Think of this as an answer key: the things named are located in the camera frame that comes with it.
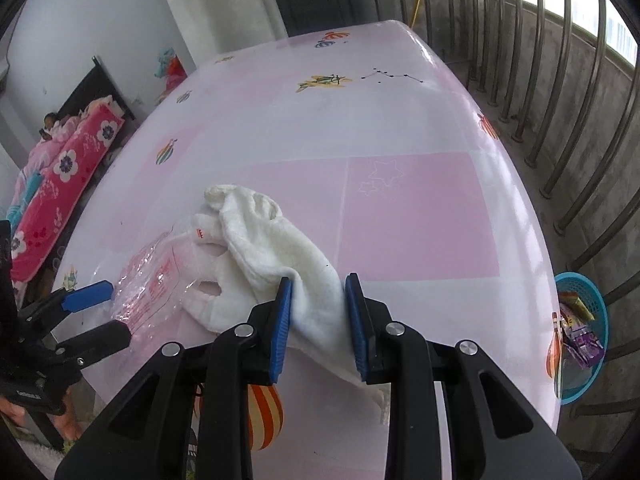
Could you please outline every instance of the pink and white tablecloth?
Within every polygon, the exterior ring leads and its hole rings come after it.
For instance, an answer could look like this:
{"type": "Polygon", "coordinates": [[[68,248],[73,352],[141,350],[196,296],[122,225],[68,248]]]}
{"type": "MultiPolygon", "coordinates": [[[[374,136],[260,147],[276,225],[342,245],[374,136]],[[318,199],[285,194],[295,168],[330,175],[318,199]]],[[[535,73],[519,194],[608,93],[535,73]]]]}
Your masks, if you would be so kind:
{"type": "MultiPolygon", "coordinates": [[[[357,272],[367,296],[428,339],[478,342],[556,426],[545,361],[558,302],[535,212],[478,106],[404,25],[307,34],[199,68],[101,181],[55,285],[70,272],[78,286],[117,280],[140,247],[203,207],[211,184],[271,196],[341,276],[357,272]]],[[[70,316],[56,337],[107,309],[70,316]]],[[[211,337],[181,313],[154,339],[211,337]]],[[[144,358],[84,374],[110,400],[144,358]]],[[[254,454],[257,478],[382,478],[387,428],[372,400],[295,351],[278,390],[286,420],[254,454]]]]}

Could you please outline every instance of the turquoise basket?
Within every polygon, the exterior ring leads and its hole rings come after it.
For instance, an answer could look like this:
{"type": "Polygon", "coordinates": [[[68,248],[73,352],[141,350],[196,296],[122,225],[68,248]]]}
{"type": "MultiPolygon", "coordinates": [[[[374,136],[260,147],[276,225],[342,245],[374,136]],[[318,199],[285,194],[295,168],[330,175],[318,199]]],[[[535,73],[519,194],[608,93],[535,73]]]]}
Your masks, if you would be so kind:
{"type": "MultiPolygon", "coordinates": [[[[606,350],[607,345],[609,344],[609,319],[607,317],[607,308],[604,305],[604,300],[602,299],[602,295],[598,288],[593,285],[593,282],[589,278],[578,274],[577,272],[563,272],[556,276],[556,289],[558,292],[578,293],[578,296],[580,296],[584,305],[595,318],[594,321],[591,321],[590,326],[606,350]]],[[[589,389],[593,384],[593,381],[596,380],[598,373],[600,373],[603,360],[604,359],[591,368],[591,375],[589,377],[585,377],[582,384],[562,388],[562,399],[560,399],[560,403],[563,406],[579,399],[580,396],[589,389]]]]}

